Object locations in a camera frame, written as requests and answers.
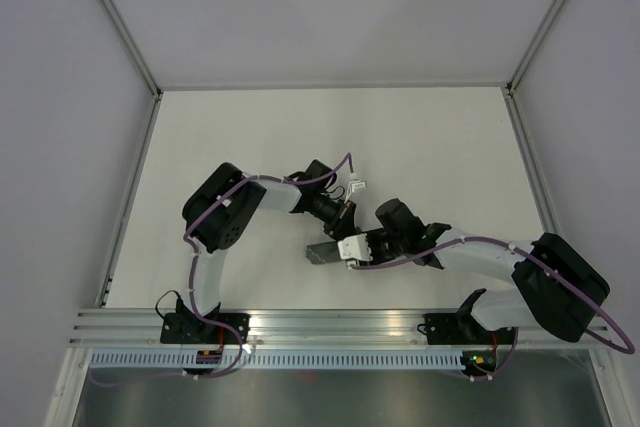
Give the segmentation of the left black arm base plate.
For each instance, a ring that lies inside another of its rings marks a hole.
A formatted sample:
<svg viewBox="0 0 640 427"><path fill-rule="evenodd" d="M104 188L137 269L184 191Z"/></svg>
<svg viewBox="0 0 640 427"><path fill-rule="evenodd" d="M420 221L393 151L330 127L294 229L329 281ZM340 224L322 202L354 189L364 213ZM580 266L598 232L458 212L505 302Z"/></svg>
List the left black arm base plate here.
<svg viewBox="0 0 640 427"><path fill-rule="evenodd" d="M234 328L245 342L250 330L250 315L222 312L216 322ZM205 323L190 311L168 313L164 316L160 343L166 345L220 344L238 345L237 337L228 329Z"/></svg>

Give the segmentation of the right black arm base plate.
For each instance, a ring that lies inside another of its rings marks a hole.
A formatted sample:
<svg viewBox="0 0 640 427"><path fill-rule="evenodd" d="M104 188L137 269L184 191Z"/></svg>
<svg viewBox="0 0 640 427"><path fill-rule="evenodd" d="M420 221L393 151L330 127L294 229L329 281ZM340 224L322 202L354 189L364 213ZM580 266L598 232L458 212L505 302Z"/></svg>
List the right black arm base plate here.
<svg viewBox="0 0 640 427"><path fill-rule="evenodd" d="M511 345L515 340L513 328L489 331L473 318L454 313L426 313L416 330L427 338L429 345L501 346Z"/></svg>

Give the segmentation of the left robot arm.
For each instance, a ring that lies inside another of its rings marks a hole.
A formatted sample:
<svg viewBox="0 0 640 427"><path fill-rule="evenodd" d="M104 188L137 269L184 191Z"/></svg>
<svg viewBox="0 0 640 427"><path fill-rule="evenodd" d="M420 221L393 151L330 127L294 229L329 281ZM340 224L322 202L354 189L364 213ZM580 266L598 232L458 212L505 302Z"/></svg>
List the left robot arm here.
<svg viewBox="0 0 640 427"><path fill-rule="evenodd" d="M329 194L337 172L317 159L285 177L249 174L225 162L191 195L182 209L183 240L193 251L186 301L191 311L183 322L188 336L198 343L216 336L226 251L239 241L256 211L307 213L322 222L323 232L334 241L360 232L355 204Z"/></svg>

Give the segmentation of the grey cloth napkin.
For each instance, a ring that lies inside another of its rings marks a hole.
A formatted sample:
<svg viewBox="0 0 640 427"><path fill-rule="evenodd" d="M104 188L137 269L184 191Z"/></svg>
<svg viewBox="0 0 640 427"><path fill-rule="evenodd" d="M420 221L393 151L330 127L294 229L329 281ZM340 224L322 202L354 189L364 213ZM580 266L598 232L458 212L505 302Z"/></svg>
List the grey cloth napkin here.
<svg viewBox="0 0 640 427"><path fill-rule="evenodd" d="M305 257L312 265L347 263L347 259L341 256L339 243L336 241L307 245Z"/></svg>

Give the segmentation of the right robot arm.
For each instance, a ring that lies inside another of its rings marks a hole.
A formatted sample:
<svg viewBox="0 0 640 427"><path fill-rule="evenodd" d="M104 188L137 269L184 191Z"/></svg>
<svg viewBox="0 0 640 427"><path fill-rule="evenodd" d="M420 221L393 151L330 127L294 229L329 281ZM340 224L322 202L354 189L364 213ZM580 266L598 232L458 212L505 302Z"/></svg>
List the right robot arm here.
<svg viewBox="0 0 640 427"><path fill-rule="evenodd" d="M406 261L506 283L475 289L456 312L459 335L478 342L491 331L538 326L575 343L610 294L607 281L561 236L507 242L471 235L445 223L425 224L405 203L391 199L375 212L379 228L366 233L367 268Z"/></svg>

